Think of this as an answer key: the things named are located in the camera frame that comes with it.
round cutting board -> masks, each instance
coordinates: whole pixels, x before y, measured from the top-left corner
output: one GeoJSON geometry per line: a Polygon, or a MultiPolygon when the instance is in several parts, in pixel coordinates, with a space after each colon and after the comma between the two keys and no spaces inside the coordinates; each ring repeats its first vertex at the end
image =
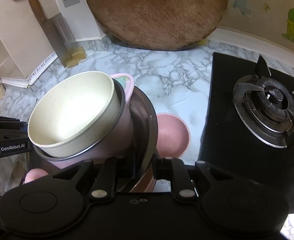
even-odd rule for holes
{"type": "Polygon", "coordinates": [[[87,0],[98,22],[140,48],[177,50],[195,44],[220,23],[228,0],[87,0]]]}

yellow object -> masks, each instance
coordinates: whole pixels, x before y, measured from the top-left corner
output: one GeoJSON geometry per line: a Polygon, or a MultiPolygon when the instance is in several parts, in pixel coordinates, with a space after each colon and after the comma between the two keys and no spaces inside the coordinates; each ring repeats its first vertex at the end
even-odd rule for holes
{"type": "Polygon", "coordinates": [[[70,59],[67,61],[67,68],[71,68],[71,67],[74,67],[74,66],[77,66],[79,64],[79,59],[70,59]]]}
{"type": "Polygon", "coordinates": [[[294,38],[294,23],[287,19],[287,34],[294,38]]]}
{"type": "Polygon", "coordinates": [[[204,39],[200,42],[198,42],[199,45],[207,45],[208,44],[208,40],[207,39],[204,39]]]}
{"type": "Polygon", "coordinates": [[[86,58],[86,52],[83,47],[78,47],[75,49],[75,52],[72,54],[73,59],[85,59],[86,58]]]}

pot rim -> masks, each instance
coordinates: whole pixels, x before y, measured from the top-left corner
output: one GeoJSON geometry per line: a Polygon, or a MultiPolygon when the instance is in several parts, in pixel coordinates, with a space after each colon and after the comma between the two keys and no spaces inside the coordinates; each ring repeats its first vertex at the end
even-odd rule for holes
{"type": "Polygon", "coordinates": [[[66,143],[69,143],[71,142],[72,140],[74,140],[75,138],[79,137],[79,135],[83,134],[84,132],[86,132],[91,126],[93,126],[104,114],[105,110],[109,107],[109,105],[111,104],[111,100],[112,100],[112,97],[114,95],[114,91],[115,91],[115,83],[113,82],[114,79],[111,78],[110,75],[104,73],[104,72],[101,72],[101,71],[85,71],[85,72],[82,72],[82,73],[78,73],[76,75],[73,75],[73,76],[70,76],[69,78],[66,78],[65,80],[63,80],[62,82],[58,83],[57,85],[55,85],[52,89],[50,89],[44,96],[43,98],[38,102],[38,104],[35,106],[34,110],[32,111],[31,113],[31,116],[29,118],[29,121],[28,121],[28,127],[27,127],[27,132],[28,132],[28,137],[30,139],[30,141],[37,147],[42,147],[42,148],[56,148],[56,147],[59,147],[59,146],[62,146],[66,143]],[[33,117],[33,114],[37,108],[37,106],[41,103],[41,101],[50,94],[50,92],[52,90],[54,90],[55,88],[57,88],[58,86],[60,86],[61,84],[63,84],[64,82],[66,82],[67,80],[71,79],[71,78],[74,78],[76,76],[79,76],[79,75],[84,75],[84,74],[88,74],[88,73],[99,73],[99,74],[103,74],[105,76],[107,76],[109,78],[109,80],[111,81],[111,94],[106,102],[106,104],[104,105],[103,109],[100,110],[99,114],[89,123],[87,124],[84,128],[82,128],[79,132],[75,133],[74,135],[68,137],[67,139],[63,140],[63,141],[60,141],[60,142],[57,142],[57,143],[53,143],[53,144],[39,144],[39,143],[36,143],[30,136],[30,131],[29,131],[29,123],[31,121],[31,118],[33,117]]]}
{"type": "Polygon", "coordinates": [[[68,160],[68,159],[71,159],[71,158],[74,158],[78,155],[81,155],[83,154],[84,152],[88,151],[89,149],[91,149],[92,147],[96,146],[98,143],[100,143],[113,129],[114,127],[116,126],[117,122],[119,121],[122,113],[124,112],[124,109],[125,109],[125,106],[126,106],[126,102],[125,102],[125,92],[124,92],[124,89],[123,87],[120,85],[120,83],[113,79],[113,82],[114,82],[114,87],[115,87],[115,90],[116,90],[116,93],[117,93],[117,97],[119,99],[119,102],[120,102],[120,111],[118,113],[118,116],[114,122],[114,124],[112,125],[111,129],[108,131],[108,133],[106,135],[104,135],[102,138],[98,139],[96,142],[94,142],[93,144],[91,144],[90,146],[88,146],[87,148],[85,148],[84,150],[81,150],[80,152],[78,153],[75,153],[73,155],[69,155],[69,156],[64,156],[64,157],[52,157],[50,156],[49,154],[47,154],[44,150],[42,150],[41,148],[39,148],[37,145],[34,144],[34,149],[35,149],[35,152],[41,157],[41,158],[44,158],[48,161],[64,161],[64,160],[68,160]]]}

burner grate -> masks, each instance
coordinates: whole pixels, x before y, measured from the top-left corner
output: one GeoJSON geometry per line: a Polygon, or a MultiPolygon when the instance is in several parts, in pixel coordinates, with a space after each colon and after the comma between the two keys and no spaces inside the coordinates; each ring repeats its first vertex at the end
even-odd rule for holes
{"type": "Polygon", "coordinates": [[[234,86],[233,102],[237,113],[261,141],[276,148],[292,147],[294,99],[283,84],[271,78],[262,56],[255,73],[240,78],[234,86]]]}

